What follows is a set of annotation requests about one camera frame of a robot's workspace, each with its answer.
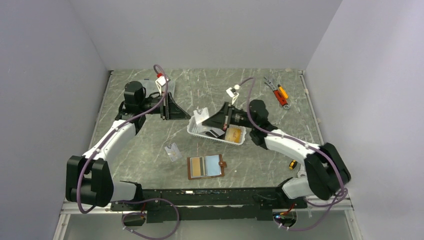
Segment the white striped card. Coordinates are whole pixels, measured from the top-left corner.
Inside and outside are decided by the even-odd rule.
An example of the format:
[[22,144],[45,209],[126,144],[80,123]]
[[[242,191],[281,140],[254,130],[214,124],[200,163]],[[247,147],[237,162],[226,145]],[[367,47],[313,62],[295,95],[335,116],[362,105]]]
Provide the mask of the white striped card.
[[225,132],[222,131],[221,129],[218,129],[218,130],[210,129],[205,132],[205,135],[212,138],[221,138],[222,136],[225,135]]

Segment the white plastic basket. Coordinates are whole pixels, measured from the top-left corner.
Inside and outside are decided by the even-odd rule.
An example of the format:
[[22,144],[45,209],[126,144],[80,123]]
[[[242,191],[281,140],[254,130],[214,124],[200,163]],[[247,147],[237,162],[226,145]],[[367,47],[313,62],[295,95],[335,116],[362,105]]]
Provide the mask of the white plastic basket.
[[191,117],[187,125],[187,132],[195,137],[205,138],[221,143],[240,146],[244,143],[247,130],[245,127],[231,124],[226,130],[216,127],[197,124],[195,117]]

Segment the clear plastic card sleeve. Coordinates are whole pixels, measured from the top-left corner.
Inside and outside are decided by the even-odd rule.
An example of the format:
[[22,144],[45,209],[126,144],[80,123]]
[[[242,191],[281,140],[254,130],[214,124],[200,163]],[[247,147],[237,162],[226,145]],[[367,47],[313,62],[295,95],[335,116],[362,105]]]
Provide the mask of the clear plastic card sleeve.
[[171,162],[175,162],[183,157],[175,142],[165,146],[164,149]]

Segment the brown leather card holder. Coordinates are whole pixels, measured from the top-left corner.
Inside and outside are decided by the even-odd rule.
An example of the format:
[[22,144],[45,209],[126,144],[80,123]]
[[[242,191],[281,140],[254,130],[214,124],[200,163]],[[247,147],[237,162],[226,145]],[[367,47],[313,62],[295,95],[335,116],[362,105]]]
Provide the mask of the brown leather card holder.
[[[204,158],[206,176],[192,177],[192,174],[191,174],[191,158],[195,158],[195,157],[203,157]],[[188,157],[187,160],[186,160],[186,163],[187,163],[187,178],[188,178],[188,180],[200,180],[200,179],[211,179],[211,178],[224,177],[225,176],[225,168],[227,167],[227,163],[223,160],[223,156],[221,154]]]

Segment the gold credit card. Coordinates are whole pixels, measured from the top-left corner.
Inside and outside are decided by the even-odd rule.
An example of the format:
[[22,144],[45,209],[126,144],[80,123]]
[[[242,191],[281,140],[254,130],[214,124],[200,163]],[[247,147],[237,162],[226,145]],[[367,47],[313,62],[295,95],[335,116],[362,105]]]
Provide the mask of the gold credit card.
[[190,159],[191,177],[200,178],[206,176],[205,159],[201,156]]

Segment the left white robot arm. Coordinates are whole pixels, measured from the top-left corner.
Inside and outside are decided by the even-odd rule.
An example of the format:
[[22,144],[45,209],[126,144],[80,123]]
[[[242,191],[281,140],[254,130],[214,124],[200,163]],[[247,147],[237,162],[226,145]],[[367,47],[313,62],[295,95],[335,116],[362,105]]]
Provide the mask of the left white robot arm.
[[75,202],[81,213],[87,214],[111,202],[124,203],[131,210],[143,205],[142,185],[113,181],[109,162],[140,132],[148,114],[159,115],[163,120],[191,118],[166,88],[147,94],[141,82],[127,83],[124,100],[108,132],[91,149],[67,161],[65,198]]

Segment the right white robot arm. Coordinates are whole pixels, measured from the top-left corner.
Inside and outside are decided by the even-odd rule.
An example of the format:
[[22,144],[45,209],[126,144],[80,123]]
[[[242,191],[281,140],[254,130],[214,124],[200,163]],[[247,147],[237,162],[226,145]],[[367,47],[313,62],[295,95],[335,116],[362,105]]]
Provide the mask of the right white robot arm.
[[304,166],[304,176],[288,178],[278,185],[275,200],[282,208],[289,207],[300,197],[315,195],[328,200],[337,193],[346,194],[345,186],[352,177],[336,147],[329,142],[318,145],[293,137],[272,125],[268,116],[262,100],[252,100],[247,110],[225,102],[217,113],[202,121],[202,125],[219,129],[231,125],[250,128],[249,135],[255,145]]

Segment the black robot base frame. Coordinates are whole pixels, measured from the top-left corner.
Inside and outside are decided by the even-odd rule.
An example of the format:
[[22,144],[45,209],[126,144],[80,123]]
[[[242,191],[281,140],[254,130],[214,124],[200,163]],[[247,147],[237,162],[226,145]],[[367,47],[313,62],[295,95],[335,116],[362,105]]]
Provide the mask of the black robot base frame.
[[146,203],[113,201],[113,212],[140,212],[147,223],[255,219],[270,221],[279,211],[306,209],[303,197],[289,199],[276,187],[144,189]]

